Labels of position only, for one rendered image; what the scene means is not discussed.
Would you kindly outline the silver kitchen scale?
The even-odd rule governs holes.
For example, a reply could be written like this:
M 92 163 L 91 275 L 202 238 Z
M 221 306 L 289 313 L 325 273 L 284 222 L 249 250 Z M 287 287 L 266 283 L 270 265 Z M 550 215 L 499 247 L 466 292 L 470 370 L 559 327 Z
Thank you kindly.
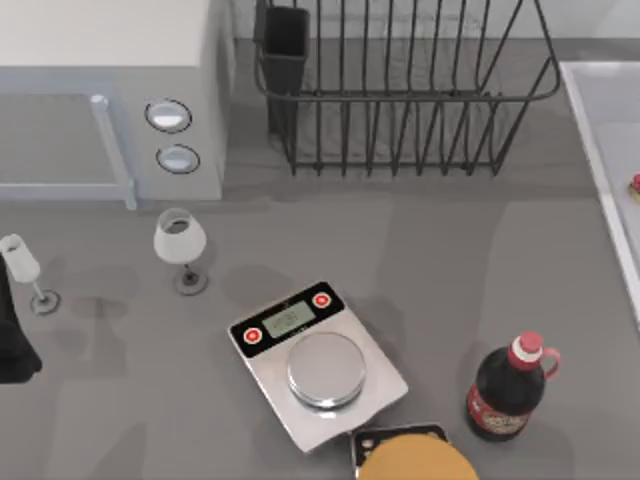
M 409 391 L 363 322 L 324 280 L 231 324 L 228 336 L 305 454 L 365 425 Z

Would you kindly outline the wide white wine glass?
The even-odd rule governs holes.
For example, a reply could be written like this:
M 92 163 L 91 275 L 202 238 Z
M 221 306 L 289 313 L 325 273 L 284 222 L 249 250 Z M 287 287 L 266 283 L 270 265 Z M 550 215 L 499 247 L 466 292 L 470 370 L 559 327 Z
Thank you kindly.
M 174 287 L 183 296 L 202 293 L 208 285 L 208 275 L 196 263 L 207 246 L 207 235 L 186 209 L 169 208 L 156 223 L 153 247 L 163 262 L 181 268 L 174 277 Z

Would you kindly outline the small microwave knob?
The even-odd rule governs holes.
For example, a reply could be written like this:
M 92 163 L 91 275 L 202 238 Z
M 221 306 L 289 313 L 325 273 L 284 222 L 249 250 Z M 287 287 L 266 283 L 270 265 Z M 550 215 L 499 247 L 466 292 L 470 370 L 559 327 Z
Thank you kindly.
M 201 164 L 199 154 L 191 147 L 174 144 L 159 149 L 155 155 L 157 164 L 174 175 L 187 175 L 195 172 Z

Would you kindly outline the large microwave knob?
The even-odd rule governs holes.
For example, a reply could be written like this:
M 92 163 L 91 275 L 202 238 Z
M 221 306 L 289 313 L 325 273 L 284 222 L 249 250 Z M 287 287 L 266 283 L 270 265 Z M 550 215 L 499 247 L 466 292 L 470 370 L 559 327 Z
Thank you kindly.
M 183 132 L 192 123 L 192 114 L 189 108 L 174 99 L 159 99 L 149 102 L 145 107 L 144 116 L 151 127 L 167 134 Z

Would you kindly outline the black cutlery holder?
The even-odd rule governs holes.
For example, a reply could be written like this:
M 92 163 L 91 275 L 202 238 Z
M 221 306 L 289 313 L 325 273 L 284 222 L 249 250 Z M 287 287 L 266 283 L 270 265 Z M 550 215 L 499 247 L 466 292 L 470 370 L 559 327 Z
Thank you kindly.
M 266 91 L 276 97 L 295 96 L 308 58 L 309 11 L 256 0 L 255 13 L 254 42 Z

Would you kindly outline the dark bottle with red cap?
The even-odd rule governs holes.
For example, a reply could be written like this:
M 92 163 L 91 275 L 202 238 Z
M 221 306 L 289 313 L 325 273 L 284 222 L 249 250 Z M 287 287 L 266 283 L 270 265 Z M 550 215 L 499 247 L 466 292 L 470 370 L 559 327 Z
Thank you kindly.
M 528 424 L 559 370 L 561 355 L 534 331 L 517 335 L 481 361 L 465 398 L 471 430 L 494 443 L 517 437 Z

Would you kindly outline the pale microwave oven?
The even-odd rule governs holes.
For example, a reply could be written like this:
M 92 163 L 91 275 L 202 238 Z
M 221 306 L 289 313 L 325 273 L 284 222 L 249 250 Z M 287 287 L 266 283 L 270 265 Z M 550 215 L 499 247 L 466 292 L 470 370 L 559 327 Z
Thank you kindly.
M 230 0 L 0 0 L 0 201 L 214 201 L 236 72 Z M 192 114 L 155 130 L 149 102 Z M 156 152 L 200 167 L 174 175 Z

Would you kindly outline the narrow white wine glass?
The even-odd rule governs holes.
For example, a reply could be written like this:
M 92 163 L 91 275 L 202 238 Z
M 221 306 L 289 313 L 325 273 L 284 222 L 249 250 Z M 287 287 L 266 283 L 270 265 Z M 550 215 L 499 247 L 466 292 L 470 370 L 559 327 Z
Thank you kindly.
M 18 234 L 0 238 L 0 254 L 9 268 L 13 279 L 20 284 L 30 285 L 33 295 L 30 309 L 38 316 L 55 313 L 61 303 L 60 295 L 52 289 L 43 289 L 39 285 L 42 273 L 41 265 L 34 254 Z

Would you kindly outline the white sink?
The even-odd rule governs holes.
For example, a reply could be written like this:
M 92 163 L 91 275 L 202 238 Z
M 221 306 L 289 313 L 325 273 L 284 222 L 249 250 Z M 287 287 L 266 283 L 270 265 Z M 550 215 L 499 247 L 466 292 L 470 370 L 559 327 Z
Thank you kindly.
M 640 61 L 564 61 L 560 70 L 640 332 Z

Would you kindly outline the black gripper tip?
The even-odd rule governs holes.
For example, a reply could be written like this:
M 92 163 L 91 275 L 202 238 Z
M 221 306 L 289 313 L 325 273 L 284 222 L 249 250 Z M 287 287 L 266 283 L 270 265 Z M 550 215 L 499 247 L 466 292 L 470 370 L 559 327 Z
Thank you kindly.
M 27 383 L 42 367 L 40 356 L 21 327 L 6 263 L 0 255 L 0 385 Z

